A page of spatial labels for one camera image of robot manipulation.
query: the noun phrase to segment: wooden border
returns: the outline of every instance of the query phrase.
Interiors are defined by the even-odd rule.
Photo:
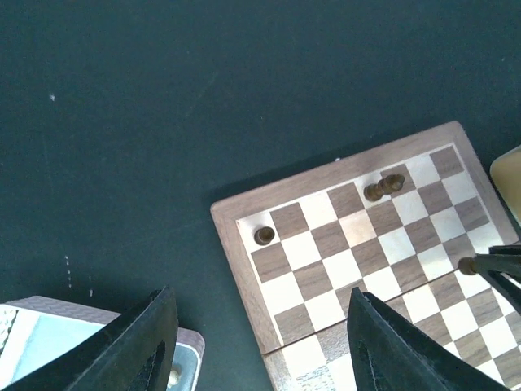
[[[261,288],[256,281],[236,221],[450,143],[456,145],[463,164],[475,183],[476,189],[503,242],[505,244],[516,242],[518,237],[514,228],[510,224],[464,129],[456,121],[232,196],[212,205],[211,213],[217,233],[230,263],[230,269],[237,283],[260,351],[263,354],[280,348],[281,344],[271,323]]]

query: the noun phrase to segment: table surface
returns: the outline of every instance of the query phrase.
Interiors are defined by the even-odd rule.
[[[201,390],[270,388],[213,202],[452,120],[486,170],[521,142],[515,0],[92,6],[0,5],[0,300],[168,284]]]

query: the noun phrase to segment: checkered board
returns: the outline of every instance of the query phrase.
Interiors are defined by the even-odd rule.
[[[366,200],[389,174],[403,188]],[[518,240],[457,122],[219,201],[212,217],[263,354],[344,321],[354,287],[389,301]]]
[[[521,316],[480,276],[459,271],[388,304],[450,353],[521,387]],[[346,322],[265,356],[277,391],[356,391]]]

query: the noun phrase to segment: wooden chessboard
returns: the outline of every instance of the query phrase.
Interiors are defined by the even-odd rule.
[[[368,201],[364,189],[389,174],[405,177],[402,189]],[[441,326],[433,325],[444,319],[444,311],[463,312],[452,309],[457,303],[440,304],[453,294],[436,295],[433,287],[459,281],[462,275],[454,271],[461,257],[518,240],[457,122],[219,201],[212,216],[277,390],[326,384],[330,361],[348,371],[345,319],[352,288],[406,308],[422,330],[439,331]],[[267,245],[254,240],[263,226],[274,230]],[[429,310],[407,306],[429,289]],[[510,326],[507,321],[503,326]],[[439,341],[453,352],[459,338],[478,330],[468,327],[460,335],[451,333],[448,323],[446,328],[451,341]],[[342,346],[347,352],[340,354]],[[292,351],[301,362],[306,358],[305,368],[295,369],[287,358]],[[471,365],[492,365],[469,358],[472,349],[464,352],[460,355]],[[331,386],[323,389],[354,389],[354,380],[336,377],[331,375]]]

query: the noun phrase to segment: dark green tabletop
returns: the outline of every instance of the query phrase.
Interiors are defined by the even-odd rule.
[[[168,284],[199,389],[269,389],[212,202],[451,120],[488,170],[521,143],[519,26],[517,0],[0,2],[0,299]]]

